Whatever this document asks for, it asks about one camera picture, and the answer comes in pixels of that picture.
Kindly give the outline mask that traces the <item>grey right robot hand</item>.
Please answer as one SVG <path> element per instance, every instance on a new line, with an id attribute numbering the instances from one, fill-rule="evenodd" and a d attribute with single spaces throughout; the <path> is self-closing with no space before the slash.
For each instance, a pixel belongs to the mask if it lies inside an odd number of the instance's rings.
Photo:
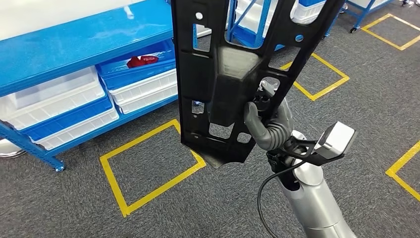
<path id="1" fill-rule="evenodd" d="M 244 106 L 244 122 L 257 143 L 283 141 L 290 137 L 294 129 L 294 120 L 286 99 L 282 100 L 266 123 L 259 118 L 256 104 L 247 102 Z"/>

